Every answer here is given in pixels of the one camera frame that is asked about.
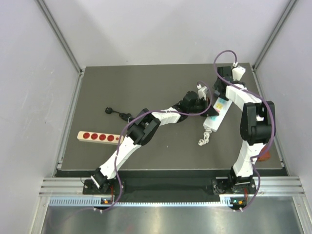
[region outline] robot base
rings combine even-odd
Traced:
[[[122,192],[125,190],[125,182],[122,181]],[[108,186],[105,186],[106,188],[98,189],[98,187],[94,184],[94,182],[91,179],[87,179],[84,181],[83,191],[82,194],[84,195],[100,195],[100,194],[112,194],[113,189],[113,195],[119,194],[119,183],[117,179],[111,180],[110,184]]]
[[[229,184],[229,181],[227,178],[213,179],[212,185],[213,185],[214,194],[216,195],[228,194],[229,197],[231,197],[231,204],[233,206],[231,206],[230,208],[233,210],[239,210],[241,208],[244,208],[247,205],[248,201],[247,199],[245,199],[245,196],[244,196],[246,192],[249,195],[249,194],[254,194],[256,191],[256,185],[253,179],[248,184],[239,184],[239,185],[234,185],[234,186],[231,186]]]

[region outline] white wall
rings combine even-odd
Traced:
[[[259,67],[275,102],[277,132],[293,175],[300,176],[312,206],[312,1],[300,0]]]
[[[81,66],[253,63],[287,2],[46,0]]]
[[[1,233],[26,233],[78,78],[33,0],[1,1]]]

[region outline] black connector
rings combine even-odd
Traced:
[[[105,113],[107,114],[111,114],[111,113],[118,113],[119,114],[119,117],[126,121],[126,122],[130,122],[132,121],[134,118],[132,117],[132,115],[130,113],[121,113],[121,112],[118,112],[118,111],[114,111],[111,107],[106,107],[105,109]]]
[[[233,80],[233,73],[232,68],[230,66],[225,67],[218,67],[217,68],[218,74],[222,76],[224,79],[226,79],[228,82],[232,84],[242,84],[245,86],[244,82]],[[226,87],[228,86],[227,83],[225,83],[223,80],[221,80],[219,77],[217,77],[216,82],[214,83],[214,95],[218,98],[222,98],[226,101],[229,99],[226,97]]]
[[[146,112],[149,112],[149,110],[145,108],[137,115],[137,117]],[[154,136],[160,123],[161,122],[158,118],[152,114],[148,114],[139,118],[128,127],[127,136],[133,140],[134,145],[146,145]]]
[[[201,113],[207,109],[209,104],[210,100],[208,98],[206,100],[204,100],[204,98],[199,99],[196,92],[188,91],[183,100],[173,107],[178,107],[183,113]],[[219,112],[217,112],[212,105],[205,113],[201,114],[203,117],[218,115]]]
[[[92,178],[96,181],[97,187],[100,191],[107,191],[107,189],[109,188],[109,182],[107,180],[107,177],[102,174],[101,168],[96,168],[92,175]]]

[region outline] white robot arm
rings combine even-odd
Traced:
[[[230,67],[219,67],[218,73],[234,83],[236,87],[217,79],[214,88],[219,98],[214,107],[220,115],[207,117],[203,126],[205,129],[216,132],[232,102],[242,111],[240,135],[243,142],[238,159],[231,168],[228,181],[231,188],[240,185],[246,186],[252,181],[254,174],[252,164],[257,161],[255,156],[260,154],[271,137],[271,121],[273,120],[269,118],[268,110],[262,101],[244,91],[246,90],[245,85],[240,82],[240,78],[244,74],[241,67],[232,70]],[[267,103],[275,117],[273,102],[268,101]]]
[[[163,110],[164,113],[152,113],[152,115],[160,120],[159,126],[168,123],[177,123],[181,115],[178,113],[172,113],[171,111],[176,111],[176,109],[171,107],[167,110]],[[119,170],[121,166],[125,163],[125,161],[130,157],[130,155],[141,146],[141,144],[134,144],[134,141],[129,136],[126,136],[119,147],[118,156],[116,150],[114,154],[103,165],[99,167],[101,173],[106,176],[107,179],[113,179],[116,176],[114,167],[115,158],[117,157],[116,167],[117,170]],[[95,181],[95,179],[93,177],[91,178],[93,182],[99,187],[99,184]]]
[[[125,137],[123,143],[119,146],[119,152],[117,151],[99,168],[96,169],[95,173],[91,176],[94,184],[105,191],[108,188],[108,181],[115,178],[115,160],[117,171],[121,168],[124,162],[130,157],[130,155],[140,148],[141,146],[147,144],[159,126],[177,123],[185,120],[186,115],[180,115],[180,113],[202,113],[207,110],[209,106],[209,99],[206,98],[207,87],[200,87],[198,94],[193,91],[188,91],[182,101],[178,104],[170,107],[169,109],[159,112],[153,112],[147,114],[145,117],[139,118],[132,125],[129,126],[127,131],[127,136]],[[138,116],[148,112],[144,109],[139,113]],[[210,107],[202,116],[217,116],[218,112]]]

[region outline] shiny metal surface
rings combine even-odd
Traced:
[[[302,234],[293,199],[261,197],[244,213],[229,208],[118,207],[100,214],[49,207],[42,234]]]

